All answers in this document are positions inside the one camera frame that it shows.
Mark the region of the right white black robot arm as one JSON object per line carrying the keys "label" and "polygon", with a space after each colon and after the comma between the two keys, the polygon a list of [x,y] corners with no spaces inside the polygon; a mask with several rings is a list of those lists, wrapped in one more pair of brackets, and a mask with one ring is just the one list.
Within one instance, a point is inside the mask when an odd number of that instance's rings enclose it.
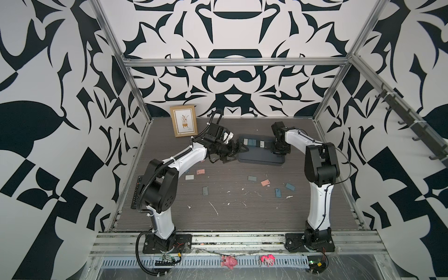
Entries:
{"label": "right white black robot arm", "polygon": [[287,155],[294,147],[304,155],[304,175],[310,183],[310,211],[304,240],[308,243],[329,242],[331,238],[330,201],[336,180],[340,176],[336,147],[305,134],[282,121],[272,126],[275,136],[273,154]]}

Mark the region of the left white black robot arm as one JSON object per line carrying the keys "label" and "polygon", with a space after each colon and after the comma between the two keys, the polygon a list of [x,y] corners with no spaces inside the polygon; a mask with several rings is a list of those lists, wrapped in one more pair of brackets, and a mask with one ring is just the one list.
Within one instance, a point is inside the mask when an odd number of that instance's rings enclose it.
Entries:
{"label": "left white black robot arm", "polygon": [[209,122],[202,133],[191,137],[186,149],[163,161],[150,161],[137,191],[135,208],[150,216],[152,234],[163,242],[176,235],[171,206],[177,196],[180,176],[205,159],[228,163],[248,150],[243,141],[233,139],[233,133],[227,128]]}

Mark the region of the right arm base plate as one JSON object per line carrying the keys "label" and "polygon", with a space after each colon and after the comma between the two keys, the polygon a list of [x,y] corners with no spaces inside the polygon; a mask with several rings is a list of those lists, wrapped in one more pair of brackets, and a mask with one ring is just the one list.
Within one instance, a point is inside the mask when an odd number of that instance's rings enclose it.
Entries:
{"label": "right arm base plate", "polygon": [[287,233],[285,248],[290,253],[335,252],[335,244],[327,231]]}

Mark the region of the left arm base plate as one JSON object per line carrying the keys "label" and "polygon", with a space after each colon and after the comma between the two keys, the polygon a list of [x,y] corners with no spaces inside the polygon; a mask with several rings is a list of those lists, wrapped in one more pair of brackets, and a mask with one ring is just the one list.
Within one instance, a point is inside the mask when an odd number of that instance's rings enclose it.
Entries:
{"label": "left arm base plate", "polygon": [[143,254],[189,253],[193,236],[191,234],[172,234],[168,239],[161,239],[156,234],[147,234],[142,252]]}

